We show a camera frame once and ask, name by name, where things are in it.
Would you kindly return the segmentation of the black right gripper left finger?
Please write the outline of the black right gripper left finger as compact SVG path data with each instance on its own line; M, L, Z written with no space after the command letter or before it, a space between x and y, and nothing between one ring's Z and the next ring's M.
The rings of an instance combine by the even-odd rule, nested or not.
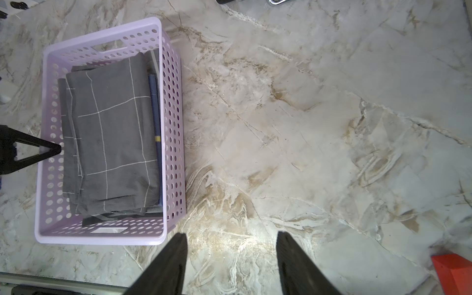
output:
M181 295L187 256L186 234L177 233L124 294Z

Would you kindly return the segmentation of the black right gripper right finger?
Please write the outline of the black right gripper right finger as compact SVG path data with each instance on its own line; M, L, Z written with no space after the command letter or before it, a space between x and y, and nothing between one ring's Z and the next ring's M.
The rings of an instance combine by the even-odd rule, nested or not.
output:
M288 232L278 232L276 251L284 295L341 294Z

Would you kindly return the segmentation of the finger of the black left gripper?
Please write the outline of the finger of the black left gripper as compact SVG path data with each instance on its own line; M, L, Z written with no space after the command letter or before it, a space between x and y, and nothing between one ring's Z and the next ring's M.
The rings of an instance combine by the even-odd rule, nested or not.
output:
M1 175L11 174L61 152L59 144L1 125Z

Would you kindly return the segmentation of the grey passion pillowcase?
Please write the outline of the grey passion pillowcase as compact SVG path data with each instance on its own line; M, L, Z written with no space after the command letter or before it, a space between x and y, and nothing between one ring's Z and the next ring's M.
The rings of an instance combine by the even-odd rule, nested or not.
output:
M94 224L98 224L101 222L106 222L106 221L120 221L120 220L125 220L127 218L158 218L162 217L163 213L162 212L155 212L155 213L145 213L143 215L98 215L98 216L89 216L86 217L82 220L82 227L87 227L91 226Z

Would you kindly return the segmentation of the navy blue striped pillowcase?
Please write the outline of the navy blue striped pillowcase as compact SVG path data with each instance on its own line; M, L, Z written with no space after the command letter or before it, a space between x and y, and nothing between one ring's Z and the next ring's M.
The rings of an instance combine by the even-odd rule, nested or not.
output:
M159 181L159 199L153 205L154 207L162 206L163 189L162 189L162 144L161 144L161 119L160 119L160 106L159 106L159 93L158 85L155 74L148 74L148 82L151 94L151 108L154 122L154 137L157 150L157 163L158 163L158 181Z

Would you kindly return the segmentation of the dark grey lined pillowcase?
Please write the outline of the dark grey lined pillowcase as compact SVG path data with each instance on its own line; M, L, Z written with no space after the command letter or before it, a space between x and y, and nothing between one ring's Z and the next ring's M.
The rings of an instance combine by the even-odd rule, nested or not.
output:
M71 211L103 219L161 204L161 156L148 58L75 66L59 80L63 192Z

